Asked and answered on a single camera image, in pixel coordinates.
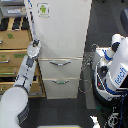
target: blue logo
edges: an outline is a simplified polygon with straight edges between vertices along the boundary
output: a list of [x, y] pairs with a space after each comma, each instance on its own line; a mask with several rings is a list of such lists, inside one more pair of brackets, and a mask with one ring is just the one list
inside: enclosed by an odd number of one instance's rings
[[125, 77], [126, 70], [124, 68], [120, 68], [120, 73], [117, 75], [117, 78], [115, 79], [115, 82], [119, 85], [123, 78]]

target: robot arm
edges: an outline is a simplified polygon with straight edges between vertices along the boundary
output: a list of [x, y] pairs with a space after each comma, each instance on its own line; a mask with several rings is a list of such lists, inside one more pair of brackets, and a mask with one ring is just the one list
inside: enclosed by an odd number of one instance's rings
[[124, 37], [120, 34], [115, 34], [112, 36], [111, 47], [108, 47], [106, 50], [103, 49], [104, 56], [100, 59], [100, 68], [102, 71], [109, 69], [113, 56], [123, 39]]
[[36, 59], [41, 44], [31, 42], [27, 49], [28, 56], [23, 58], [18, 75], [12, 88], [1, 98], [0, 128], [20, 128], [28, 114], [28, 93], [34, 77]]

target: drawer handle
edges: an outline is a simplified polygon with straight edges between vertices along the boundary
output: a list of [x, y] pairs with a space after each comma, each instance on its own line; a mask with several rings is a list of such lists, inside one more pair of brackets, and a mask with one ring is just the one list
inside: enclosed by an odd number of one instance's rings
[[2, 86], [2, 87], [1, 87], [1, 90], [0, 90], [1, 92], [5, 92], [5, 91], [7, 90], [7, 89], [6, 89], [6, 90], [4, 91], [3, 88], [6, 88], [6, 87], [5, 87], [5, 86]]
[[53, 80], [52, 82], [56, 84], [66, 84], [69, 82], [69, 80]]
[[57, 63], [57, 62], [55, 62], [55, 61], [51, 61], [50, 62], [51, 64], [54, 64], [54, 65], [57, 65], [57, 66], [63, 66], [63, 65], [66, 65], [66, 64], [69, 64], [69, 63], [71, 63], [71, 61], [65, 61], [65, 62], [63, 62], [63, 63]]
[[8, 63], [8, 62], [9, 62], [9, 59], [6, 61], [0, 61], [0, 63]]
[[2, 41], [3, 41], [3, 40], [0, 40], [0, 44], [2, 44]]
[[14, 74], [16, 74], [16, 71], [14, 71], [14, 72], [3, 72], [3, 73], [0, 73], [0, 75], [14, 75]]

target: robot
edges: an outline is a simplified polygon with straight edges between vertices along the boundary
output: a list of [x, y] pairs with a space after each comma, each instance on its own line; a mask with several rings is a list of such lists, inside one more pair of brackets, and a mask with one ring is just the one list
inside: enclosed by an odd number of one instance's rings
[[128, 37], [115, 34], [111, 47], [96, 48], [92, 64], [94, 93], [104, 104], [116, 106], [128, 90]]
[[18, 75], [12, 88], [1, 98], [0, 128], [20, 128], [28, 115], [28, 93], [34, 77], [36, 59], [41, 48], [40, 41], [33, 41], [27, 48]]

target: sticker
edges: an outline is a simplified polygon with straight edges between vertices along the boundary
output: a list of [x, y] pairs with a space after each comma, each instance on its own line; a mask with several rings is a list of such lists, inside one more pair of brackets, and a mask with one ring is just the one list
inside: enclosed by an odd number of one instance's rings
[[19, 54], [13, 54], [14, 58], [24, 58], [25, 55], [27, 55], [27, 53], [19, 53]]
[[20, 9], [7, 10], [8, 14], [20, 14]]
[[47, 3], [37, 4], [38, 14], [40, 17], [49, 17], [49, 6]]
[[2, 58], [5, 58], [6, 56], [5, 55], [1, 55]]
[[10, 70], [13, 69], [13, 68], [9, 68]]
[[9, 39], [13, 39], [13, 38], [14, 38], [12, 33], [9, 33], [9, 34], [7, 34], [7, 35], [8, 35], [8, 38], [9, 38]]

